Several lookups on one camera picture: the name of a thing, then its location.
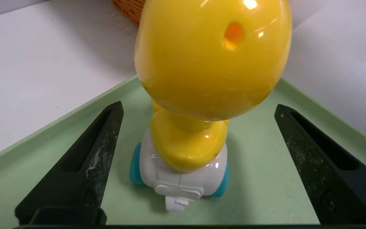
yellow toy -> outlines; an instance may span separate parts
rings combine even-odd
[[[228,179],[219,159],[226,160],[228,121],[279,81],[291,21],[287,0],[147,0],[135,67],[154,115],[132,159],[133,183],[154,187],[175,211],[218,191]]]

tray rim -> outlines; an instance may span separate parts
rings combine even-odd
[[[110,88],[109,90],[107,90],[107,91],[103,92],[102,94],[98,95],[97,97],[94,97],[93,99],[87,101],[86,103],[82,104],[81,106],[77,107],[76,109],[66,113],[64,116],[54,120],[53,122],[47,124],[46,126],[42,127],[41,129],[39,129],[39,130],[33,132],[32,134],[26,136],[25,138],[21,139],[19,142],[16,142],[16,143],[10,145],[9,147],[5,148],[4,150],[0,151],[0,158],[3,155],[6,155],[8,152],[12,151],[13,149],[16,149],[16,148],[28,143],[33,138],[35,138],[38,135],[42,134],[43,132],[51,129],[53,126],[55,126],[55,125],[61,123],[62,121],[70,118],[71,116],[73,116],[74,114],[80,112],[81,110],[84,110],[86,107],[94,104],[96,101],[102,99],[103,97],[106,97],[108,94],[112,93],[112,91],[119,90],[122,87],[128,87],[128,86],[133,87],[134,83],[138,83],[138,82],[139,82],[138,75],[134,75],[131,78],[129,78],[127,80],[124,80],[120,84]],[[321,112],[327,113],[328,116],[333,117],[335,121],[342,124],[346,129],[349,129],[350,131],[353,131],[356,136],[359,136],[360,138],[362,138],[366,142],[366,135],[364,135],[361,131],[355,129],[352,125],[350,125],[349,123],[347,123],[346,121],[341,119],[339,116],[337,116],[333,112],[327,110],[321,103],[319,103],[318,101],[316,101],[315,99],[310,97],[308,94],[304,93],[302,90],[297,88],[295,85],[293,85],[289,81],[285,80],[284,78],[281,78],[278,81],[278,83],[275,87],[277,87],[278,85],[280,85],[280,87],[288,87],[289,90],[286,90],[286,91],[291,91],[293,94],[299,94],[300,96],[304,97],[304,100],[311,101],[311,103],[313,103],[313,105],[316,106],[317,109],[320,109]]]

hole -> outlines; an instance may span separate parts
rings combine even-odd
[[[238,22],[228,25],[224,34],[225,47],[229,50],[235,50],[240,46],[244,39],[244,29]]]

yellow neck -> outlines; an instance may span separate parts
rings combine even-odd
[[[190,116],[173,113],[167,110],[165,110],[165,112],[167,113],[168,118],[174,125],[187,132],[202,132],[211,128],[211,126],[215,124],[215,122],[213,121],[195,119]]]
[[[225,121],[204,121],[155,109],[152,138],[161,158],[178,172],[195,171],[210,163],[227,136]]]

tray surface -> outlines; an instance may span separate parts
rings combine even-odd
[[[148,128],[151,99],[136,77],[0,152],[0,228],[18,225],[14,209],[107,105],[124,119],[102,208],[110,224],[318,224],[276,125],[277,104],[292,107],[366,164],[366,138],[285,81],[257,108],[228,125],[228,189],[222,198],[166,212],[163,196],[129,181],[133,150]]]

